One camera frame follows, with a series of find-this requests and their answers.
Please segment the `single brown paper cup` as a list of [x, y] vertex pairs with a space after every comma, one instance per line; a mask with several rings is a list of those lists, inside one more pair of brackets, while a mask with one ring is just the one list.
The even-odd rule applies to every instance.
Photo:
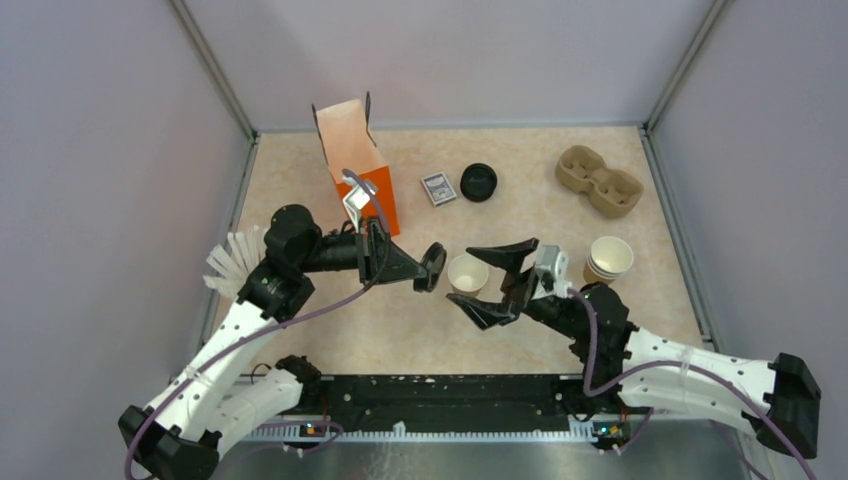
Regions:
[[459, 255], [448, 266], [448, 280], [453, 293], [475, 297], [489, 280], [489, 266], [468, 253]]

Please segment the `single black cup lid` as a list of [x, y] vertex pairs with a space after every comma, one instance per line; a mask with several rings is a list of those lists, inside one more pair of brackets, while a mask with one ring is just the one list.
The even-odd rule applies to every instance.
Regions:
[[439, 242], [434, 242], [423, 255], [420, 266], [423, 274], [413, 280], [413, 290], [418, 293], [429, 293], [436, 289], [444, 270], [447, 252]]

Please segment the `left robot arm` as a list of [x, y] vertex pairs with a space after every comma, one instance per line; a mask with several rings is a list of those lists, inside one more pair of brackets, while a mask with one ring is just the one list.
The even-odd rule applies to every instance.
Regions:
[[208, 479], [234, 445], [271, 417], [317, 407], [320, 374], [296, 356], [228, 394], [273, 335], [305, 321], [300, 310], [315, 290], [311, 273], [355, 270], [364, 289], [409, 280], [414, 291], [431, 292], [446, 260], [440, 243], [414, 259], [377, 217], [324, 234], [297, 204], [275, 212], [264, 244], [264, 258], [237, 283], [236, 298], [208, 343], [160, 395], [121, 415], [128, 466], [138, 464], [157, 479]]

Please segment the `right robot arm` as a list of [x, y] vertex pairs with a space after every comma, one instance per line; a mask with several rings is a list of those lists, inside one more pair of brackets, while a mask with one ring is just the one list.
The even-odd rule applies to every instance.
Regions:
[[481, 330], [527, 316], [571, 339], [584, 366], [582, 391], [594, 409], [612, 412], [621, 404], [692, 413], [778, 453], [816, 458], [822, 392], [803, 359], [728, 356], [655, 334], [630, 320], [609, 285], [574, 288], [567, 255], [536, 238], [466, 251], [504, 272], [502, 298], [487, 302], [449, 293], [447, 299]]

